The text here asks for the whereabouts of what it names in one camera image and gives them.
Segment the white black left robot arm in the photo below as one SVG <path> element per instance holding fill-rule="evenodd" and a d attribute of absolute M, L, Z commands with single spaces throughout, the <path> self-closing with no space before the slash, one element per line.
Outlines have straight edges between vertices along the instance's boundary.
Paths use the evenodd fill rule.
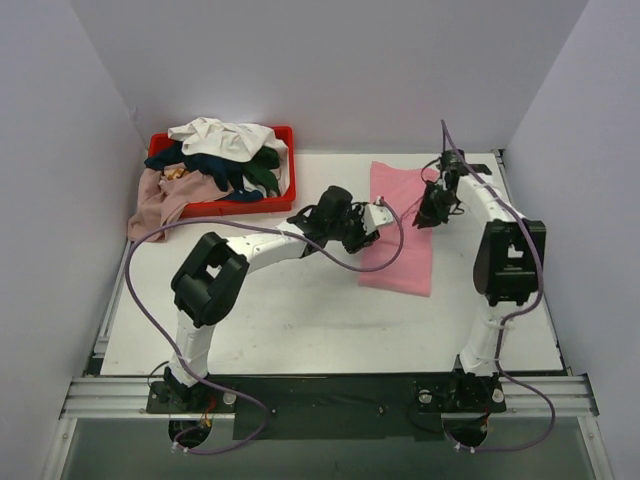
<path fill-rule="evenodd" d="M 174 354 L 165 369 L 170 400 L 184 412 L 199 409 L 206 388 L 208 355 L 215 325 L 234 307 L 247 275 L 284 260 L 302 259 L 337 241 L 349 254 L 379 238 L 379 228 L 394 221 L 380 202 L 355 202 L 338 186 L 278 225 L 274 233 L 222 238 L 203 235 L 171 281 L 178 310 Z"/>

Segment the pink t shirt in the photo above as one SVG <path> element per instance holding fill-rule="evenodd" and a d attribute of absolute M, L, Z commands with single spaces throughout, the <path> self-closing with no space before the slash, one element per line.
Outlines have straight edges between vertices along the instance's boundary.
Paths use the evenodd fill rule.
<path fill-rule="evenodd" d="M 380 230 L 380 238 L 364 250 L 363 268 L 382 265 L 394 254 L 393 263 L 376 272 L 359 275 L 361 287 L 388 290 L 428 297 L 432 291 L 432 232 L 413 225 L 428 181 L 438 173 L 432 168 L 398 169 L 374 162 L 370 169 L 370 196 L 383 198 L 396 212 L 400 224 L 393 223 Z"/>

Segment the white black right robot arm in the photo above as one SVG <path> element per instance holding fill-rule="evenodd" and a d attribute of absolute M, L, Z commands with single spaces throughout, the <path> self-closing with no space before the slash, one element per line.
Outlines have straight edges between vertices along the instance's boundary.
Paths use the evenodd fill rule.
<path fill-rule="evenodd" d="M 417 229 L 446 224 L 469 213 L 481 227 L 473 265 L 473 285 L 484 299 L 470 337 L 458 356 L 464 373 L 446 385 L 446 396 L 458 409 L 469 409 L 482 397 L 476 377 L 498 374 L 502 345 L 511 320 L 541 301 L 546 227 L 513 207 L 484 164 L 470 164 L 460 150 L 445 150 L 431 163 L 438 171 L 425 190 L 412 225 Z"/>

